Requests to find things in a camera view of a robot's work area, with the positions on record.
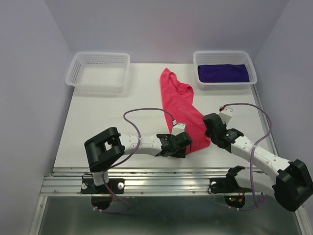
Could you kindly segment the purple towel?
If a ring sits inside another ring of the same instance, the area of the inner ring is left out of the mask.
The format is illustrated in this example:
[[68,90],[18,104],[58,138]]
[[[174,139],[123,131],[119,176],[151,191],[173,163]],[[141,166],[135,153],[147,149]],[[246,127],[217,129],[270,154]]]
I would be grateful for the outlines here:
[[249,75],[244,64],[199,65],[199,80],[203,83],[245,83]]

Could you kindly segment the pink towel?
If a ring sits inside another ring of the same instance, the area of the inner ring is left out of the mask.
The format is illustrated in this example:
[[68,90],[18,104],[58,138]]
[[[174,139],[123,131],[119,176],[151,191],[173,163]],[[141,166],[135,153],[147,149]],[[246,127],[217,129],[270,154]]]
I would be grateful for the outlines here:
[[204,115],[193,106],[193,88],[178,81],[176,74],[165,68],[160,76],[160,90],[162,107],[171,114],[165,115],[169,131],[173,131],[172,119],[186,125],[185,131],[192,140],[191,149],[187,153],[209,147],[211,139],[205,135]]

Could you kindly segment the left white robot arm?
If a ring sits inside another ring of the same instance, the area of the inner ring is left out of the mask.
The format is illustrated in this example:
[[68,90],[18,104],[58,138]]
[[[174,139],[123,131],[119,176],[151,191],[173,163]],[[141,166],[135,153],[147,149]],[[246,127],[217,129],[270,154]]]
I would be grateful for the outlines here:
[[108,170],[124,155],[185,158],[191,144],[191,137],[184,128],[174,134],[136,137],[120,134],[116,127],[110,127],[84,143],[92,187],[98,193],[105,192],[109,187]]

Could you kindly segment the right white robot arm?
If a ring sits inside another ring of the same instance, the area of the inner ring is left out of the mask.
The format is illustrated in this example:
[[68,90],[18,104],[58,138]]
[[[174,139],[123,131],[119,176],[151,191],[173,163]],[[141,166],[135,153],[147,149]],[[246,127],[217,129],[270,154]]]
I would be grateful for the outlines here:
[[313,181],[301,160],[290,161],[257,147],[234,128],[227,129],[229,115],[208,114],[203,118],[206,135],[221,149],[256,166],[254,172],[243,166],[230,168],[224,178],[213,178],[210,193],[236,193],[254,190],[276,199],[290,212],[296,211],[313,194]]

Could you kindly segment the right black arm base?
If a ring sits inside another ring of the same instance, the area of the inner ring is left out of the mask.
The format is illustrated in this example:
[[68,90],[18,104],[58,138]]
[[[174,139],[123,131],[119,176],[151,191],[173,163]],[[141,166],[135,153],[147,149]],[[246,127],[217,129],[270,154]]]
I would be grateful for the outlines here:
[[239,186],[238,183],[231,178],[213,178],[207,192],[210,195],[223,194],[224,204],[219,204],[227,206],[229,209],[249,211],[256,208],[256,206],[245,206],[246,192],[250,192],[250,190]]

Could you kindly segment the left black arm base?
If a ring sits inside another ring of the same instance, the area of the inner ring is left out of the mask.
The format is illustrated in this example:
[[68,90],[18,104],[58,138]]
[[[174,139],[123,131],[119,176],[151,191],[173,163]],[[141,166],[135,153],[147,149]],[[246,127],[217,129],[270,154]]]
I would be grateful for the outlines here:
[[80,193],[91,196],[91,205],[96,211],[109,212],[109,207],[113,205],[113,199],[116,197],[107,189],[109,188],[114,194],[124,193],[125,179],[111,178],[107,186],[96,186],[92,178],[82,178]]

